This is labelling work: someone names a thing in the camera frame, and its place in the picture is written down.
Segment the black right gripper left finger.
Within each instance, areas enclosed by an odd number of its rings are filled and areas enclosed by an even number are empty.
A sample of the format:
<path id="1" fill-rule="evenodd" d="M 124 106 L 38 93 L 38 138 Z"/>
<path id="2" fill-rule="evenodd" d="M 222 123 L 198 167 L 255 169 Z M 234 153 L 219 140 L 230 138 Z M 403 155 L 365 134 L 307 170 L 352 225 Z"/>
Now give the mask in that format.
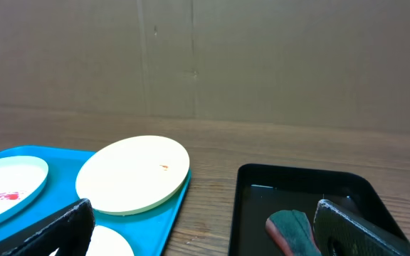
<path id="1" fill-rule="evenodd" d="M 0 256 L 85 256 L 94 227 L 91 202 L 80 199 L 0 241 Z"/>

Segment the blue plastic tray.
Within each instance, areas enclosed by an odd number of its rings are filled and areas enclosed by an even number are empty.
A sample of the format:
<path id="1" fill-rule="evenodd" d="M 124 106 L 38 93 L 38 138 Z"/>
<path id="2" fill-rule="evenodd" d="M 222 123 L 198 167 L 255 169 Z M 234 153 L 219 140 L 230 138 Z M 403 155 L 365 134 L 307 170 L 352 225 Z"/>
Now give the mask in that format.
<path id="1" fill-rule="evenodd" d="M 46 161 L 49 167 L 46 185 L 36 199 L 16 215 L 0 223 L 0 241 L 76 202 L 76 176 L 93 154 L 93 151 L 47 146 L 17 146 L 0 151 L 0 158 L 35 156 Z M 96 223 L 121 234 L 135 255 L 161 255 L 181 209 L 190 179 L 191 175 L 188 174 L 182 187 L 156 208 L 127 216 L 96 211 Z"/>

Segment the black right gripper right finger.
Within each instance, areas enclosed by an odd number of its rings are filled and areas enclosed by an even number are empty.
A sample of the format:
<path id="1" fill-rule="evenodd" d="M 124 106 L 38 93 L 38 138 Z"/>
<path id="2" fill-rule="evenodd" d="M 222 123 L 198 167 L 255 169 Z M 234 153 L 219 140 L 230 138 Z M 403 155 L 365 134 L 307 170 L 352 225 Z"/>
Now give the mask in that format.
<path id="1" fill-rule="evenodd" d="M 323 255 L 410 256 L 410 242 L 326 199 L 317 204 L 313 230 Z"/>

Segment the orange green sponge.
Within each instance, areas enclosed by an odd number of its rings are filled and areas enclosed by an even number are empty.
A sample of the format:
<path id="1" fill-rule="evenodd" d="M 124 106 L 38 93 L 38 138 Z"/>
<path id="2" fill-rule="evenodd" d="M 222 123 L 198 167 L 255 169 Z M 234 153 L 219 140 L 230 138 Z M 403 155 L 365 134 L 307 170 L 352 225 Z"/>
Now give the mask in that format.
<path id="1" fill-rule="evenodd" d="M 308 217 L 298 210 L 280 210 L 266 220 L 266 232 L 286 256 L 321 256 Z"/>

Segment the yellow plate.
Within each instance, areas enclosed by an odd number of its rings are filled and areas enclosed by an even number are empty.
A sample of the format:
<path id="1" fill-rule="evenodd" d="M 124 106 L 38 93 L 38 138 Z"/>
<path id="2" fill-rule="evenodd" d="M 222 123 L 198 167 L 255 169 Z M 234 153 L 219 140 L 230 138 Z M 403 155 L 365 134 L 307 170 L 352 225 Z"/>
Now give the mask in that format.
<path id="1" fill-rule="evenodd" d="M 79 198 L 108 215 L 134 215 L 170 199 L 189 173 L 186 149 L 155 135 L 114 142 L 92 155 L 80 168 L 75 189 Z"/>
<path id="2" fill-rule="evenodd" d="M 134 256 L 126 239 L 118 232 L 96 225 L 85 256 Z"/>

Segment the light blue plate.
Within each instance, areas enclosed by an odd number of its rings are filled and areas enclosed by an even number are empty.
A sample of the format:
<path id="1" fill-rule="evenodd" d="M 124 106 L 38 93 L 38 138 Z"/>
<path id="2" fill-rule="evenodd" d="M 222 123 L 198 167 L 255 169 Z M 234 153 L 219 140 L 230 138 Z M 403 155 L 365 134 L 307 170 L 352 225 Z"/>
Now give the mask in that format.
<path id="1" fill-rule="evenodd" d="M 43 190 L 49 167 L 34 156 L 0 158 L 0 223 L 25 208 Z"/>

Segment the black tray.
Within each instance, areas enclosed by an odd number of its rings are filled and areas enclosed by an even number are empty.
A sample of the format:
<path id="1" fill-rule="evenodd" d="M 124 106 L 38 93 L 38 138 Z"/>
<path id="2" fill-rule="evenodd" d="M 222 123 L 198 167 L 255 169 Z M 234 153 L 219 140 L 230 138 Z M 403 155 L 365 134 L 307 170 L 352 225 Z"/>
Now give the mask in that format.
<path id="1" fill-rule="evenodd" d="M 352 211 L 406 239 L 370 182 L 341 171 L 245 164 L 238 169 L 230 255 L 281 255 L 268 236 L 267 218 L 280 210 L 304 212 L 312 222 L 321 199 Z"/>

